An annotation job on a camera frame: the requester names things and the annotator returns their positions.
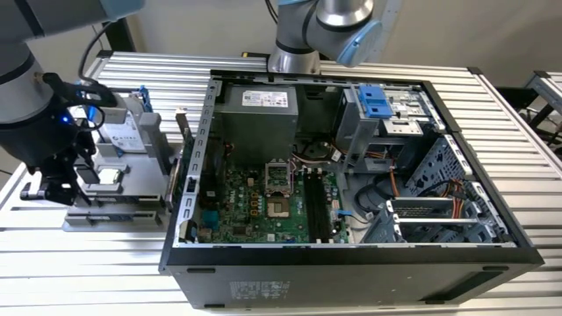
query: open computer tower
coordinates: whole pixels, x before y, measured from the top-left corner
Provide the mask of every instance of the open computer tower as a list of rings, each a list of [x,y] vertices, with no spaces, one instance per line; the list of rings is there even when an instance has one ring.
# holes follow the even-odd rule
[[[175,170],[195,308],[461,303],[544,264],[426,81],[213,71]]]

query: barcode sticker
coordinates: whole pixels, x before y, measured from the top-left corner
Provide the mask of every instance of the barcode sticker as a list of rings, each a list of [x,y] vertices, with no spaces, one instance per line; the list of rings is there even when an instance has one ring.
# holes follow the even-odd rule
[[[289,107],[289,94],[286,92],[245,91],[245,107]]]

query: motherboard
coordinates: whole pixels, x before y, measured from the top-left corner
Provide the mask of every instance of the motherboard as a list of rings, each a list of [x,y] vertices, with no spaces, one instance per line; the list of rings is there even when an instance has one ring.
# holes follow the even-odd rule
[[[336,175],[282,161],[227,167],[225,197],[203,210],[203,243],[348,243]]]

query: blue drive bay latch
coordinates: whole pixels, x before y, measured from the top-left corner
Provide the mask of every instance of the blue drive bay latch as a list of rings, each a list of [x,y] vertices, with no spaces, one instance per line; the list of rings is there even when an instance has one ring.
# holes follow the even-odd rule
[[[380,86],[360,85],[360,101],[366,109],[366,117],[390,119],[394,115],[385,91]]]

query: aluminum extrusion table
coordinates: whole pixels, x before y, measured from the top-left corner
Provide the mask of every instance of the aluminum extrusion table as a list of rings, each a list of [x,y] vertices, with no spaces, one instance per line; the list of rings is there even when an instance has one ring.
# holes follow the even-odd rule
[[[265,71],[265,59],[115,53],[90,73],[117,88],[150,89],[162,130],[182,140],[175,110],[197,129],[210,69]],[[547,264],[460,306],[217,310],[222,315],[562,315],[562,165],[488,79],[466,68],[324,62],[322,73],[429,80]],[[21,201],[21,166],[0,193],[0,314],[187,315],[178,284],[158,274],[165,232],[65,232],[66,208]],[[206,314],[213,311],[198,311]]]

